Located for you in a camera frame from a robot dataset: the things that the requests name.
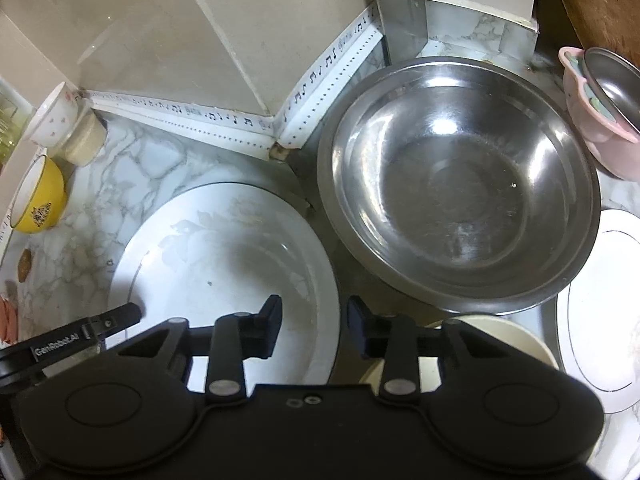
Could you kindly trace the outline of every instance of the white marble surface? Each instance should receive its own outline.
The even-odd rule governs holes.
[[[555,54],[537,52],[528,65],[505,53],[488,54],[481,50],[473,50],[459,45],[430,40],[419,57],[455,56],[466,57],[478,61],[487,61],[513,72],[545,92],[566,111],[566,100],[562,84],[562,72],[559,72]]]
[[[78,168],[53,229],[31,235],[33,267],[17,284],[15,260],[24,238],[12,240],[0,272],[2,293],[17,300],[20,339],[106,309],[111,277],[129,239],[172,197],[212,182],[270,190],[299,210],[306,202],[291,170],[143,124],[108,116],[98,157]]]
[[[427,1],[427,24],[431,41],[446,43],[489,55],[505,53],[528,63],[538,32],[475,9]]]

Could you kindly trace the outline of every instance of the pink pot handle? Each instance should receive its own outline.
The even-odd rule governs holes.
[[[574,76],[574,79],[578,82],[578,96],[580,97],[580,102],[582,104],[582,107],[585,108],[585,110],[587,110],[587,112],[591,115],[591,117],[593,117],[600,124],[602,124],[602,126],[604,126],[605,128],[608,128],[609,130],[619,135],[623,139],[628,140],[633,144],[637,144],[638,142],[640,142],[640,137],[638,137],[638,134],[634,132],[626,131],[617,122],[610,121],[601,113],[598,113],[598,111],[595,110],[593,106],[591,106],[591,103],[589,102],[589,98],[587,97],[587,94],[584,91],[584,85],[588,84],[587,80],[584,78],[584,76],[582,76],[582,74],[576,71],[576,69],[571,65],[571,63],[565,56],[565,54],[571,54],[572,56],[579,57],[583,53],[584,53],[583,49],[575,48],[572,46],[564,46],[560,49],[560,52],[558,52],[558,58],[560,59],[560,63],[562,63],[564,68],[567,69],[571,73],[571,75]]]

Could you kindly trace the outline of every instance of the white plate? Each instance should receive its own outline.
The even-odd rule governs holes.
[[[565,371],[587,384],[606,413],[640,400],[640,219],[609,209],[593,251],[558,295]]]
[[[257,187],[211,184],[163,205],[131,239],[116,268],[109,308],[133,301],[142,321],[107,339],[110,348],[164,320],[213,325],[233,312],[258,312],[282,297],[273,356],[244,362],[247,392],[257,383],[324,384],[338,345],[334,273],[309,224],[289,204]],[[202,392],[207,358],[188,383]]]

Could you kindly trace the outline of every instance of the marble countertop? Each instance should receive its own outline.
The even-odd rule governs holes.
[[[544,58],[521,75],[564,104],[561,80]],[[59,224],[28,238],[12,238],[0,268],[0,293],[18,305],[20,339],[104,311],[111,277],[130,238],[161,205],[188,189],[242,182],[274,192],[302,213],[309,207],[299,180],[284,163],[249,158],[110,114],[104,117],[106,145],[89,166],[74,172]],[[601,171],[598,176],[603,207],[640,216],[639,184]],[[25,244],[33,267],[27,281],[17,284],[15,264]],[[607,415],[604,437],[591,460],[607,480],[624,479],[639,463],[640,402]]]

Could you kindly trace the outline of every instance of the metal bowl rim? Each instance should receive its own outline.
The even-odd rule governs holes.
[[[573,134],[574,140],[580,149],[583,165],[585,166],[591,181],[592,200],[590,228],[584,234],[580,249],[577,251],[574,258],[564,266],[562,272],[534,289],[511,296],[479,299],[454,296],[452,294],[427,288],[414,280],[408,279],[402,275],[402,273],[395,270],[389,263],[379,257],[360,237],[357,231],[351,227],[348,218],[338,202],[332,171],[332,153],[335,135],[338,132],[338,126],[340,125],[340,122],[347,110],[362,94],[364,94],[365,91],[392,74],[402,72],[408,68],[418,68],[434,64],[471,66],[473,68],[495,72],[498,75],[504,76],[513,82],[518,83],[529,92],[532,92],[532,94],[537,98],[545,102],[566,123],[568,130]],[[572,279],[574,279],[591,254],[600,223],[600,184],[596,169],[588,159],[587,153],[587,147],[582,137],[576,133],[575,126],[568,115],[564,113],[558,105],[548,98],[539,88],[526,79],[501,67],[482,61],[460,57],[427,57],[397,63],[378,70],[360,81],[340,100],[340,102],[335,105],[335,108],[329,113],[328,120],[322,128],[320,136],[318,145],[317,178],[322,204],[324,205],[328,219],[333,228],[349,252],[369,272],[372,272],[373,275],[379,277],[381,280],[403,294],[407,294],[425,303],[434,304],[439,309],[447,312],[455,314],[463,314],[465,312],[489,312],[505,315],[532,308],[558,295],[558,293],[567,286]]]

